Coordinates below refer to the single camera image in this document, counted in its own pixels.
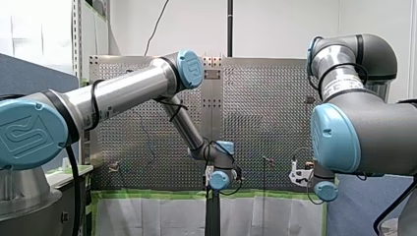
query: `blue joint cap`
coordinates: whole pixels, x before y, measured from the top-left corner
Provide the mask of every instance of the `blue joint cap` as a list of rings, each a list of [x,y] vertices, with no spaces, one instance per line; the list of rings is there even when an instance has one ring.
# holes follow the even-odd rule
[[[67,143],[64,118],[41,102],[1,101],[0,117],[0,168],[36,168],[53,159]]]
[[[337,199],[338,190],[333,183],[329,181],[323,181],[314,187],[314,192],[322,201],[331,202]]]
[[[186,89],[194,89],[202,84],[205,70],[202,60],[194,51],[179,51],[177,65],[178,73]]]
[[[225,152],[227,150],[230,154],[234,154],[234,143],[228,141],[217,141],[217,144],[221,147],[216,147],[218,150]]]
[[[230,185],[230,179],[226,173],[217,170],[211,174],[209,185],[215,190],[227,189]]]
[[[340,108],[330,103],[316,106],[311,135],[320,165],[329,170],[355,172],[361,161],[361,147],[352,122]]]

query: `white wall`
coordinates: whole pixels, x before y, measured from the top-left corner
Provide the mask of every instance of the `white wall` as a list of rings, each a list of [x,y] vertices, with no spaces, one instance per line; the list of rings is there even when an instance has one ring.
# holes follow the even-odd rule
[[[111,1],[110,53],[143,55],[164,2]],[[315,35],[337,35],[338,4],[334,0],[234,1],[234,56],[304,58]],[[227,0],[170,1],[149,55],[184,48],[200,55],[226,54],[226,13]]]
[[[234,5],[236,57],[306,58],[315,36],[337,36],[338,1],[238,0]]]
[[[411,62],[414,0],[341,0],[339,34],[374,33],[394,49],[398,60],[397,79],[390,87],[388,100],[396,102],[411,97],[413,75]]]

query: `wire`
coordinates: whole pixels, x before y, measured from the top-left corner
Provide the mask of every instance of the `wire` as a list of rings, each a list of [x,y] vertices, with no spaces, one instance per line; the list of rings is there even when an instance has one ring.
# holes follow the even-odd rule
[[[416,186],[417,179],[414,179],[410,186],[408,186],[408,188],[405,189],[405,191],[386,210],[384,210],[384,212],[382,212],[380,216],[378,216],[373,225],[374,231],[377,235],[380,235],[379,227],[383,219],[386,218],[387,215],[389,215],[396,207],[398,207],[398,205],[400,205],[402,201],[404,201],[408,197],[408,195],[410,195],[414,191]]]
[[[312,72],[312,61],[313,61],[313,48],[316,45],[317,41],[319,39],[323,39],[322,36],[316,36],[313,41],[310,44],[309,49],[307,50],[308,52],[308,58],[307,58],[307,80],[309,81],[310,86],[315,89],[315,90],[319,90],[319,88],[312,82],[312,77],[313,76],[313,72]]]
[[[363,173],[364,177],[362,178],[360,175],[356,175],[356,177],[360,180],[360,181],[366,181],[368,179],[368,176]]]
[[[306,187],[307,197],[309,198],[310,202],[312,202],[312,204],[314,204],[314,205],[322,205],[325,201],[321,201],[321,202],[317,203],[317,202],[314,202],[312,200],[312,197],[310,196],[309,188],[311,187],[310,183],[311,183],[311,180],[312,180],[312,176],[313,176],[313,171],[310,172],[309,181],[307,182],[307,187]]]
[[[209,144],[210,145],[215,144],[217,147],[219,147],[220,149],[222,149],[232,159],[232,163],[234,164],[235,159],[234,159],[233,155],[226,148],[224,148],[222,145],[220,145],[216,141],[211,141],[211,142],[209,142]]]
[[[292,154],[291,154],[291,159],[292,160],[296,160],[296,155],[298,154],[298,152],[300,152],[301,150],[309,150],[309,151],[313,151],[311,148],[309,147],[298,147],[297,149],[295,149]]]
[[[92,104],[92,108],[94,109],[94,114],[92,114],[94,115],[94,118],[91,115],[92,125],[88,129],[86,129],[86,131],[95,129],[98,125],[98,122],[100,121],[100,111],[98,109],[97,98],[95,96],[95,89],[97,88],[97,85],[103,81],[104,80],[96,80],[91,85],[91,104]]]
[[[80,175],[77,166],[77,160],[74,155],[71,146],[65,147],[70,159],[71,170],[73,172],[74,179],[74,226],[73,236],[79,235],[80,230],[80,219],[81,219],[81,187],[80,187]]]
[[[165,102],[165,101],[161,101],[158,99],[155,99],[156,102],[159,102],[161,104],[165,104],[165,105],[170,105],[170,106],[178,106],[177,110],[175,111],[175,113],[169,118],[169,122],[172,122],[172,120],[175,118],[175,116],[178,115],[178,113],[180,112],[181,108],[184,108],[185,110],[188,110],[188,107],[183,105],[183,100],[181,100],[180,104],[174,104],[174,103],[169,103],[169,102]]]
[[[223,192],[221,192],[221,191],[218,191],[221,195],[224,195],[224,196],[231,196],[231,195],[234,195],[234,194],[236,194],[237,192],[239,192],[239,190],[242,188],[242,185],[243,185],[243,180],[239,180],[239,187],[237,187],[237,189],[235,190],[235,191],[233,191],[233,192],[231,192],[231,193],[223,193]]]
[[[159,18],[157,19],[155,27],[153,28],[152,35],[150,36],[150,38],[148,40],[147,49],[145,50],[145,55],[144,56],[147,56],[147,54],[148,54],[150,42],[152,41],[153,37],[155,36],[157,26],[159,25],[159,21],[162,18],[163,12],[165,12],[165,8],[166,8],[166,5],[168,5],[168,2],[169,2],[169,0],[166,0],[165,4],[163,5],[162,11],[159,14]]]
[[[141,120],[140,120],[141,128],[145,132],[145,134],[147,134],[147,139],[148,139],[147,146],[148,146],[148,150],[149,150],[150,154],[152,155],[152,159],[150,161],[148,161],[147,165],[144,168],[144,169],[146,169],[146,168],[148,168],[156,160],[156,154],[155,154],[155,152],[154,152],[154,150],[152,148],[153,144],[152,144],[151,139],[150,139],[150,134],[149,134],[148,130],[145,128],[145,125],[144,125],[144,123],[142,121],[141,114],[139,114],[139,117],[141,118]]]
[[[346,62],[346,63],[340,63],[340,64],[336,64],[336,65],[332,65],[331,67],[329,67],[323,74],[322,74],[322,76],[319,78],[319,85],[318,85],[318,92],[319,92],[319,96],[320,96],[320,99],[321,100],[323,100],[323,97],[322,97],[322,90],[321,90],[321,87],[322,87],[322,83],[323,83],[323,80],[325,79],[325,77],[328,75],[328,73],[330,73],[332,70],[334,70],[334,69],[336,69],[336,68],[338,68],[338,67],[341,67],[341,66],[353,66],[353,67],[355,67],[356,69],[359,69],[360,71],[362,71],[362,73],[363,73],[363,76],[364,76],[364,79],[363,79],[363,82],[362,82],[362,84],[363,85],[365,85],[367,82],[368,82],[368,71],[366,70],[366,68],[364,67],[364,66],[362,66],[362,65],[360,65],[360,64],[357,64],[357,63],[353,63],[353,62]]]

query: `pegboard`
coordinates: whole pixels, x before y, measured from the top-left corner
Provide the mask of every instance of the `pegboard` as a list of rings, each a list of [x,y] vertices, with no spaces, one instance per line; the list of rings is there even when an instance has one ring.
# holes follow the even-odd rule
[[[318,104],[305,65],[297,59],[223,59],[221,137],[235,143],[246,188],[296,189],[288,178],[291,156],[311,148],[310,116]],[[264,157],[273,163],[264,166]],[[297,157],[302,164],[312,152]]]
[[[151,57],[90,58],[93,80],[111,79],[144,68]],[[204,58],[203,85],[182,91],[196,127],[212,130],[213,139],[235,143],[235,159],[244,170],[244,188],[299,190],[288,179],[291,153],[310,147],[310,114],[316,93],[306,80],[305,60]],[[204,164],[168,122],[160,104],[148,101],[108,121],[91,133],[95,189],[200,190]],[[263,157],[274,160],[266,165]],[[311,158],[308,151],[297,156]],[[117,171],[112,166],[118,163]]]
[[[151,57],[90,58],[92,80],[112,79],[146,67]],[[201,127],[201,89],[178,94]],[[201,189],[203,163],[187,147],[162,106],[151,100],[102,122],[90,134],[94,189]]]

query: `robotic arm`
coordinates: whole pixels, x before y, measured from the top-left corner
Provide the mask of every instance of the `robotic arm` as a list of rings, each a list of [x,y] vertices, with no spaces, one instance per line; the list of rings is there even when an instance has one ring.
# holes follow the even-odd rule
[[[209,176],[211,187],[227,188],[234,173],[232,143],[205,141],[186,110],[177,106],[180,100],[175,94],[198,87],[203,74],[203,65],[196,53],[180,51],[155,58],[140,71],[96,81],[88,87],[66,93],[47,90],[0,101],[2,229],[25,235],[28,232],[17,231],[16,223],[37,218],[43,212],[59,220],[61,211],[52,208],[58,207],[56,203],[61,195],[50,190],[40,166],[77,142],[83,131],[94,129],[99,122],[150,99],[163,101],[166,113],[172,117],[193,158],[214,162],[216,171]],[[49,235],[50,224],[45,222],[45,227],[38,227],[45,231],[29,234]]]
[[[99,122],[150,99],[196,88],[202,81],[200,59],[193,51],[181,51],[155,58],[140,71],[88,87],[2,101],[0,169],[36,168]]]
[[[392,48],[375,35],[313,41],[308,73],[324,103],[311,118],[312,184],[323,201],[337,197],[334,173],[416,174],[417,108],[386,103],[396,71]]]

